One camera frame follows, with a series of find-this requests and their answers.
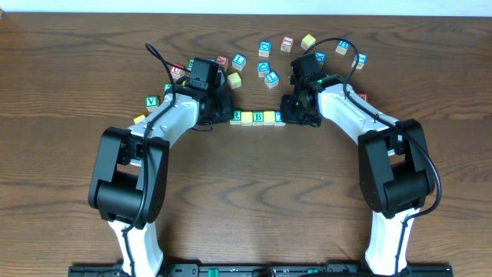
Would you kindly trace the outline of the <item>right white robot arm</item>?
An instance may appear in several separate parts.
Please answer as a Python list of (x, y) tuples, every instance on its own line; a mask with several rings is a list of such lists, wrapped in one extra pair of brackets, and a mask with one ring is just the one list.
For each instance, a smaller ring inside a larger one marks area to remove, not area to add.
[(324, 73), (312, 54), (296, 58), (291, 69), (294, 91), (281, 99), (281, 120), (318, 127), (327, 119), (358, 147), (360, 188), (372, 211), (367, 270), (410, 275), (405, 255), (411, 226), (435, 188), (422, 126), (380, 113), (340, 75)]

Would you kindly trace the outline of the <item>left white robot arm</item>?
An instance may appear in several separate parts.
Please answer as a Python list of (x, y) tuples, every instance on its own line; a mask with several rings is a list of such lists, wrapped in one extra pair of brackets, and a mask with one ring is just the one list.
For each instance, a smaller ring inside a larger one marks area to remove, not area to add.
[(196, 125), (233, 117), (227, 78), (217, 63), (195, 58), (188, 76), (166, 89), (148, 117), (127, 128), (107, 128), (98, 149), (88, 204), (115, 232), (123, 254), (120, 273), (156, 276), (165, 260), (155, 220), (163, 205), (173, 144)]

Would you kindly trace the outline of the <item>blue T block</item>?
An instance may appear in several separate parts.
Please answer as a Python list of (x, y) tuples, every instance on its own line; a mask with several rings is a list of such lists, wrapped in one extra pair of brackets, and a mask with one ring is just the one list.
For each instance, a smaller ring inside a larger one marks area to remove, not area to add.
[(275, 119), (274, 119), (274, 125), (275, 126), (284, 126), (285, 123), (282, 121), (282, 116), (280, 111), (275, 111), (274, 112)]

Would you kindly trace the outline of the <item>green B block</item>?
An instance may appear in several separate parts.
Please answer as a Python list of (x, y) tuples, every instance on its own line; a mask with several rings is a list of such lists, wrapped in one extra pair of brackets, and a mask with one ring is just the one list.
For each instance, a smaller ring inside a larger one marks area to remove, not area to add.
[(264, 113), (261, 111), (252, 112), (252, 125), (262, 126), (264, 124)]

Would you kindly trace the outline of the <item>green R block placed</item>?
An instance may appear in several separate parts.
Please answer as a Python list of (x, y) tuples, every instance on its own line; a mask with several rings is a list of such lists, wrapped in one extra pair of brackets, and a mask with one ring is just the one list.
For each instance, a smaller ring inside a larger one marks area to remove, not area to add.
[(234, 111), (233, 117), (230, 120), (230, 124), (231, 125), (241, 125), (241, 115), (242, 115), (242, 111), (240, 111), (240, 110)]

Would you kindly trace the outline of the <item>yellow O block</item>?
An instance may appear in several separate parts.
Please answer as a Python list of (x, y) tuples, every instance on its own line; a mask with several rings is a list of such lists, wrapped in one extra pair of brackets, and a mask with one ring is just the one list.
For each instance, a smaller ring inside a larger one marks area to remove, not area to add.
[(275, 124), (275, 111), (264, 111), (263, 112), (263, 122), (264, 122), (264, 125), (274, 125)]
[(242, 126), (252, 126), (253, 125), (253, 112), (241, 113), (241, 125)]

